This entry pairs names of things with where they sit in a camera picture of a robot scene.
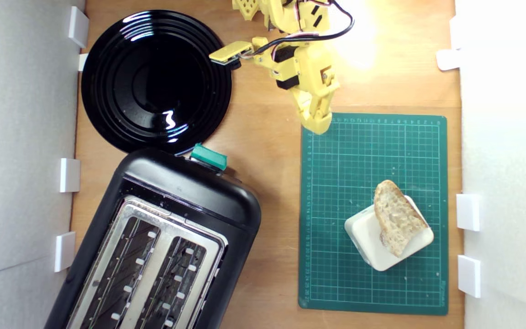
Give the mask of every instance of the small white plate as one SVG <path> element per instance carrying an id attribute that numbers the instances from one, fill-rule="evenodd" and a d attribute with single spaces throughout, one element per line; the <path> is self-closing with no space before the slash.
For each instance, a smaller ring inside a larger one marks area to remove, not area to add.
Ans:
<path id="1" fill-rule="evenodd" d="M 409 196 L 405 196 L 405 198 L 409 200 L 413 208 L 415 208 L 421 218 L 423 218 L 415 202 L 413 202 Z M 361 253 L 363 260 L 377 271 L 388 270 L 393 265 L 415 254 L 415 252 L 434 241 L 434 232 L 428 225 L 426 229 L 419 232 L 409 241 L 401 254 L 401 258 L 397 258 L 397 256 L 391 254 L 380 241 L 381 229 L 379 221 L 374 214 L 374 204 L 347 219 L 344 223 L 344 229 Z"/>

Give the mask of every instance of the bread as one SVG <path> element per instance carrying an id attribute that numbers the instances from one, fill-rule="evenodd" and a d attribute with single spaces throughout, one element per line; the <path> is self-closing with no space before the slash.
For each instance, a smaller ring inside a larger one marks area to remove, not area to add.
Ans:
<path id="1" fill-rule="evenodd" d="M 390 180 L 382 181 L 374 191 L 374 214 L 381 228 L 380 241 L 397 257 L 401 257 L 415 235 L 428 228 L 426 221 Z"/>

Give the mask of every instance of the toaster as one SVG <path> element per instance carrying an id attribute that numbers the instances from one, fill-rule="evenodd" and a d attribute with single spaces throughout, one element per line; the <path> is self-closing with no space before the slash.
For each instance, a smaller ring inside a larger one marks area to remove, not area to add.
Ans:
<path id="1" fill-rule="evenodd" d="M 219 327 L 259 229 L 226 157 L 128 154 L 86 231 L 46 329 Z"/>

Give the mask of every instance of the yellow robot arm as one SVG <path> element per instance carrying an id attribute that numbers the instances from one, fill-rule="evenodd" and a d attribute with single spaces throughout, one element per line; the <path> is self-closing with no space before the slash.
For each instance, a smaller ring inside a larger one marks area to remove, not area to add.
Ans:
<path id="1" fill-rule="evenodd" d="M 242 58 L 269 69 L 277 86 L 290 91 L 294 97 L 301 124 L 317 134 L 325 133 L 330 127 L 330 102 L 340 87 L 330 52 L 321 40 L 344 35 L 354 25 L 352 16 L 335 0 L 327 1 L 233 0 L 233 6 L 238 7 L 244 16 L 246 13 L 251 15 L 245 19 L 254 15 L 252 8 L 260 9 L 265 15 L 266 27 L 277 27 L 293 34 L 271 43 L 264 37 L 255 37 L 251 43 L 237 41 L 210 54 L 211 61 L 217 64 L 234 67 Z M 326 6 L 332 4 L 349 17 L 350 25 L 334 35 L 319 36 L 318 31 L 328 28 Z"/>

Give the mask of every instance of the green cutting mat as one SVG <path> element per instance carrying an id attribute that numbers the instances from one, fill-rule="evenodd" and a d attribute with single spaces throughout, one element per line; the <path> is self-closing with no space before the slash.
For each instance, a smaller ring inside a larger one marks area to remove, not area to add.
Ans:
<path id="1" fill-rule="evenodd" d="M 301 136 L 299 304 L 356 312 L 447 314 L 447 123 L 444 117 L 335 113 Z M 344 222 L 395 181 L 434 242 L 387 271 L 361 258 Z"/>

